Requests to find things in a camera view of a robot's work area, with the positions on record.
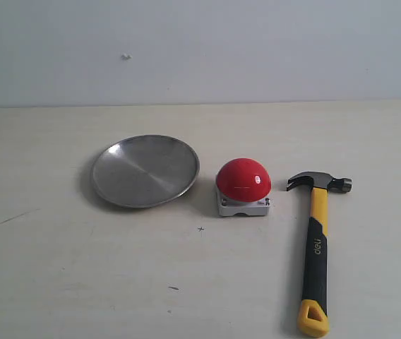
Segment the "yellow black claw hammer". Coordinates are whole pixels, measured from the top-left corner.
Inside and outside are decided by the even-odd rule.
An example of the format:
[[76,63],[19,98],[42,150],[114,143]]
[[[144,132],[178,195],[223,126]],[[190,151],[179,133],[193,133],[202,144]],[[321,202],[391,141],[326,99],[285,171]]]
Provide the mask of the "yellow black claw hammer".
[[334,178],[324,172],[301,172],[287,181],[288,191],[298,186],[311,188],[311,207],[297,325],[303,334],[322,338],[330,330],[327,315],[328,192],[348,193],[352,180]]

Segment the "red dome push button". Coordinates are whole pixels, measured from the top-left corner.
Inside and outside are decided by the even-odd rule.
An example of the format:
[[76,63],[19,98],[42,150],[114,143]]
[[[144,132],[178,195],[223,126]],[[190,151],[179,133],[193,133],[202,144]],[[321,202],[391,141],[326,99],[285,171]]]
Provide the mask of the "red dome push button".
[[222,217],[268,214],[272,182],[267,170],[256,160],[236,158],[227,162],[217,173],[215,188],[218,213]]

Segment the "round stainless steel plate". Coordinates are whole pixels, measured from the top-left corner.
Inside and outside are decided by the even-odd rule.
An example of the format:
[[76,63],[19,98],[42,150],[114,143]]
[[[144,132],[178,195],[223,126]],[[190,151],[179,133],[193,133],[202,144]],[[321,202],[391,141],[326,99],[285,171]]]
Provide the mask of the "round stainless steel plate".
[[103,150],[90,170],[94,192],[121,208],[153,208],[185,194],[200,170],[195,150],[178,138],[139,135]]

